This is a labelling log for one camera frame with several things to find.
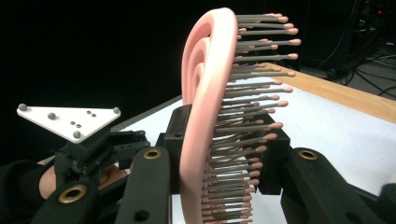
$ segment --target brass ring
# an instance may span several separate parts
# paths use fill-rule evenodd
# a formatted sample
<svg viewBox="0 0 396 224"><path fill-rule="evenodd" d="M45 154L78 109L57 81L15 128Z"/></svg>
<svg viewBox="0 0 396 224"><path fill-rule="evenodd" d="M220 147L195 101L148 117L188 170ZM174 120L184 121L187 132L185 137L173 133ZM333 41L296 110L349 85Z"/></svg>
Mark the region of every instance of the brass ring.
<svg viewBox="0 0 396 224"><path fill-rule="evenodd" d="M87 193L87 187L84 185L75 185L59 196L59 202L61 203L73 203L82 198Z"/></svg>
<svg viewBox="0 0 396 224"><path fill-rule="evenodd" d="M144 156L148 160L154 160L154 159L161 157L161 151L158 149L152 149L152 150L145 152Z"/></svg>
<svg viewBox="0 0 396 224"><path fill-rule="evenodd" d="M310 160L310 161L315 161L318 159L318 155L315 154L312 151L308 151L308 150L301 150L298 152L298 154L303 157L306 160Z"/></svg>

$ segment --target hairbrush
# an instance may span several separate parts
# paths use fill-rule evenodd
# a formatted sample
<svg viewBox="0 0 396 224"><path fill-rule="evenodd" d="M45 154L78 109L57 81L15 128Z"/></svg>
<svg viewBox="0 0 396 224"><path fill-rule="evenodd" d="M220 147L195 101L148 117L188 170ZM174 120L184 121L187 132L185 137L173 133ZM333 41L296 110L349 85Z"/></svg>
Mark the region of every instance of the hairbrush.
<svg viewBox="0 0 396 224"><path fill-rule="evenodd" d="M281 14L239 16L224 7L206 12L191 29L182 58L183 104L192 105L180 160L186 223L252 222L250 193L262 168L253 155L263 153L265 143L276 139L271 130L283 125L255 116L288 105L276 94L292 92L264 77L295 76L265 62L297 59L274 50L301 43L269 38L297 34L287 22ZM263 135L253 136L256 131Z"/></svg>

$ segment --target white triangular plate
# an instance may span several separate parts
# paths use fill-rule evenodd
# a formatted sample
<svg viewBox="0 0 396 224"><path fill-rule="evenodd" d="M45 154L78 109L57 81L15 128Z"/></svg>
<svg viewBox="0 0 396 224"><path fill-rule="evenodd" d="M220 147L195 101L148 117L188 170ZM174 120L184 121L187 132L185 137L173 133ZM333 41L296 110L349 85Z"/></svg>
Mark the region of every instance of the white triangular plate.
<svg viewBox="0 0 396 224"><path fill-rule="evenodd" d="M114 109L20 106L18 115L72 143L81 143L120 116Z"/></svg>

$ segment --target black sleeve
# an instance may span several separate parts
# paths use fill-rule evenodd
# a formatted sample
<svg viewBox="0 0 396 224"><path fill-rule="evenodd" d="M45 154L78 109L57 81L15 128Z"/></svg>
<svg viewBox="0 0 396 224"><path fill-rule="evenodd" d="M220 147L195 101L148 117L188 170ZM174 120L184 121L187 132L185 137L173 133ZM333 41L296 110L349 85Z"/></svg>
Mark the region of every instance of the black sleeve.
<svg viewBox="0 0 396 224"><path fill-rule="evenodd" d="M0 223L27 223L45 201L39 192L41 176L51 166L15 161L0 167Z"/></svg>

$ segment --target vented brush back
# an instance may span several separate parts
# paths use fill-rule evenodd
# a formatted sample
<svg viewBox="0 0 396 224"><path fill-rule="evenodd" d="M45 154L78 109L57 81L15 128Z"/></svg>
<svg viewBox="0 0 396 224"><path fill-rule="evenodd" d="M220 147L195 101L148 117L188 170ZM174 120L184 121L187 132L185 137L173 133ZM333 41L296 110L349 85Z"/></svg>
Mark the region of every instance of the vented brush back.
<svg viewBox="0 0 396 224"><path fill-rule="evenodd" d="M274 89L282 82L261 78L294 76L262 62L296 59L296 54L274 55L272 50L301 43L251 37L296 34L287 19L278 14L235 16L219 8L208 11L191 30L182 61L183 104L192 104L180 161L186 223L251 222L250 193L262 167L255 155L276 138L270 131L282 127L255 116L288 104L267 94L292 91Z"/></svg>

